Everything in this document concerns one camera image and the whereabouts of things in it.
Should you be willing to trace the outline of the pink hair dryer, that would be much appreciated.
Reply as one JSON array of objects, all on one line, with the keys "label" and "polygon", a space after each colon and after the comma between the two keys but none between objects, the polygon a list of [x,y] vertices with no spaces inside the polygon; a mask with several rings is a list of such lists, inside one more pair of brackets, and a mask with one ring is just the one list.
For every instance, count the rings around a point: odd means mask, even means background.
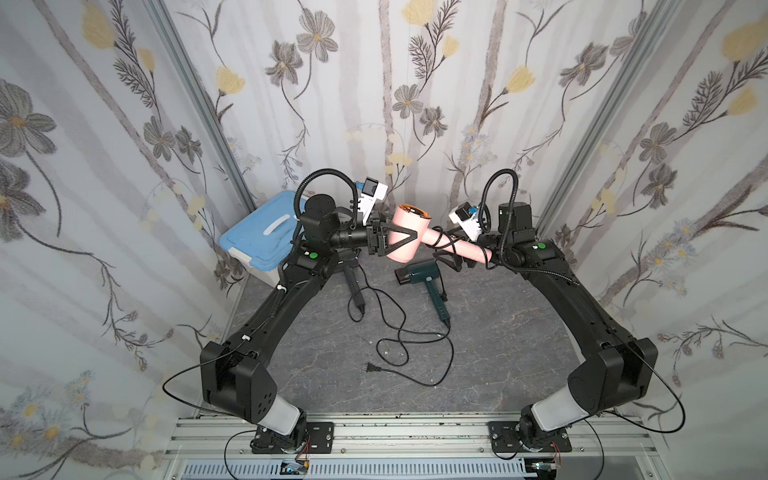
[{"label": "pink hair dryer", "polygon": [[[465,259],[485,264],[484,255],[488,253],[488,250],[469,241],[461,240],[451,234],[439,232],[430,227],[430,222],[431,216],[428,213],[408,204],[400,204],[395,210],[392,219],[392,223],[412,228],[418,232],[417,237],[410,238],[418,238],[419,247],[421,245],[434,247],[439,251],[450,252]],[[408,243],[408,240],[401,240],[400,242],[404,245]],[[388,254],[387,257],[390,260],[403,264],[410,262],[415,257],[389,257]]]}]

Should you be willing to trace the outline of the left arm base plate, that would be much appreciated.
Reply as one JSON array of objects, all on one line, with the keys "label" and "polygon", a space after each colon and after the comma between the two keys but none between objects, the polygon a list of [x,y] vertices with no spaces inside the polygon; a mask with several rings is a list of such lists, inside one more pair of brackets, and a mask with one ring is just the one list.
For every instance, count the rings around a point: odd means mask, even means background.
[{"label": "left arm base plate", "polygon": [[250,448],[254,454],[330,454],[334,433],[333,422],[300,421],[290,435],[259,427]]}]

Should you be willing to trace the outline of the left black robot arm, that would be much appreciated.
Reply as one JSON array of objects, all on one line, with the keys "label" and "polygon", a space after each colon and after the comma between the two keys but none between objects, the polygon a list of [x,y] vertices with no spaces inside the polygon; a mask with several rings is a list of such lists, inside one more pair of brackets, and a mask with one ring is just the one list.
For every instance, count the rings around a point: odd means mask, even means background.
[{"label": "left black robot arm", "polygon": [[385,256],[416,238],[413,230],[373,214],[385,188],[372,178],[354,182],[332,168],[303,180],[294,194],[296,226],[277,285],[243,327],[201,352],[204,401],[255,425],[255,449],[294,453],[308,442],[305,412],[278,395],[268,365],[293,321],[337,269],[341,252],[366,248]]}]

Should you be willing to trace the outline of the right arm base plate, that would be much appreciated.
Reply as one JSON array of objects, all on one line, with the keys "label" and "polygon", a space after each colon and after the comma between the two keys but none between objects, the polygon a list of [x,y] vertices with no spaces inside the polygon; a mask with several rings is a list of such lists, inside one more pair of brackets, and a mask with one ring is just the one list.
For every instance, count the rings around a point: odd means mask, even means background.
[{"label": "right arm base plate", "polygon": [[568,433],[564,429],[544,433],[534,440],[523,441],[518,421],[492,421],[488,423],[492,451],[496,454],[570,453],[573,451]]}]

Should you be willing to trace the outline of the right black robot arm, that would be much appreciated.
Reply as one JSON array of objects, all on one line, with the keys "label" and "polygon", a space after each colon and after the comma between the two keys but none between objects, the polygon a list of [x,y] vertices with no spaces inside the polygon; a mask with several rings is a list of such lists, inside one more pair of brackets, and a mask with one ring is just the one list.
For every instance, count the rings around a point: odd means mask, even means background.
[{"label": "right black robot arm", "polygon": [[529,450],[541,449],[567,426],[644,397],[658,350],[650,339],[634,337],[607,313],[576,278],[554,241],[538,238],[528,204],[511,197],[501,207],[497,230],[490,228],[488,216],[481,204],[479,242],[491,250],[491,264],[521,275],[549,301],[584,358],[564,387],[520,413],[520,443]]}]

